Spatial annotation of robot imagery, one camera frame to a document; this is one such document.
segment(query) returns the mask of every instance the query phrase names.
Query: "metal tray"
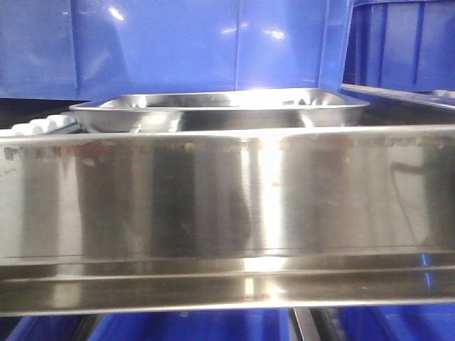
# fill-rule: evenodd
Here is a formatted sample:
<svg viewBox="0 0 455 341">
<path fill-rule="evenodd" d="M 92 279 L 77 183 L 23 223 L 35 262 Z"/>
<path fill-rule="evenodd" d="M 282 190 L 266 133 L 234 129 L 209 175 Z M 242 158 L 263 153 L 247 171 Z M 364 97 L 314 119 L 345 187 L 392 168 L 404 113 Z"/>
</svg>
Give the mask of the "metal tray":
<svg viewBox="0 0 455 341">
<path fill-rule="evenodd" d="M 363 126 L 0 140 L 0 315 L 455 301 L 455 99 L 344 91 Z"/>
<path fill-rule="evenodd" d="M 126 94 L 71 106 L 87 132 L 352 126 L 367 102 L 322 89 Z"/>
</svg>

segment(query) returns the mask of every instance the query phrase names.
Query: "blue storage box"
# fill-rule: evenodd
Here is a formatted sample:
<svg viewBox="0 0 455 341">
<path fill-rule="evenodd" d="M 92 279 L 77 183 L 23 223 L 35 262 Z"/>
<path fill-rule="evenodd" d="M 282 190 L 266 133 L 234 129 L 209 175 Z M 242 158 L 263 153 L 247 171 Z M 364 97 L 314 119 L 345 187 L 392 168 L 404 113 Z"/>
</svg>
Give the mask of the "blue storage box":
<svg viewBox="0 0 455 341">
<path fill-rule="evenodd" d="M 81 319 L 77 315 L 27 316 L 21 318 L 6 341 L 70 341 Z"/>
<path fill-rule="evenodd" d="M 455 305 L 396 305 L 341 309 L 350 341 L 449 341 L 455 339 Z"/>
<path fill-rule="evenodd" d="M 287 341 L 287 309 L 111 314 L 89 341 Z"/>
<path fill-rule="evenodd" d="M 455 1 L 357 0 L 344 81 L 455 90 Z"/>
<path fill-rule="evenodd" d="M 339 91 L 353 0 L 4 0 L 0 97 Z"/>
</svg>

